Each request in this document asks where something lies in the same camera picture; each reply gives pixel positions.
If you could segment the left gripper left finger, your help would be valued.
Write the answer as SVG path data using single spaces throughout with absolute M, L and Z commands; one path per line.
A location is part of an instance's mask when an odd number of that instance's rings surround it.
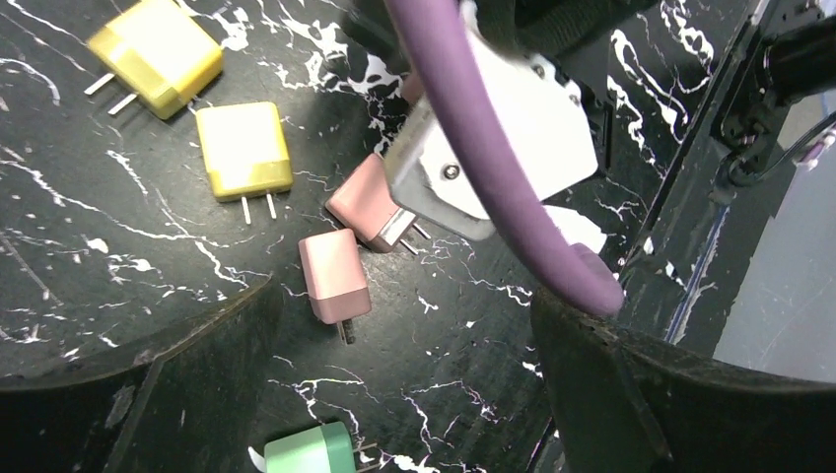
M 241 472 L 279 338 L 274 279 L 143 338 L 1 381 L 5 472 Z

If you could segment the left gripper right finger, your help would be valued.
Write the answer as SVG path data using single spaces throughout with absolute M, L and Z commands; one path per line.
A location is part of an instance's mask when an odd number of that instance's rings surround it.
M 586 314 L 530 313 L 575 472 L 831 472 L 835 387 L 723 363 Z

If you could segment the pink plug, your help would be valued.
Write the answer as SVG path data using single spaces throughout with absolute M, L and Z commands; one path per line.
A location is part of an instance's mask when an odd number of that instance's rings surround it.
M 353 319 L 372 309 L 354 232 L 341 229 L 308 236 L 298 242 L 298 250 L 313 314 L 336 326 L 345 344 L 353 344 Z

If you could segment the pink plug adapter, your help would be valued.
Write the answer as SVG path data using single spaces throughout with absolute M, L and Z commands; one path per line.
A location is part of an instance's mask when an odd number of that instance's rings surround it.
M 414 227 L 417 216 L 390 196 L 383 157 L 369 154 L 325 202 L 325 208 L 371 251 L 389 253 Z

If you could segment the yellow plug adapter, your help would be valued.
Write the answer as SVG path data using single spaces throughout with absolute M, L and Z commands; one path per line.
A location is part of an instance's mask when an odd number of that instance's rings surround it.
M 277 218 L 273 195 L 294 184 L 292 160 L 277 105 L 258 101 L 200 108 L 195 112 L 200 149 L 211 192 L 218 202 L 238 201 L 244 221 L 248 200 L 263 196 Z

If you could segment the yellow plug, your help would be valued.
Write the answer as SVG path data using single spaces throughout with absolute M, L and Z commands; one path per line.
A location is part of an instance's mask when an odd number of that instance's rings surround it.
M 107 22 L 88 49 L 151 112 L 167 120 L 223 70 L 223 48 L 176 2 L 145 0 Z

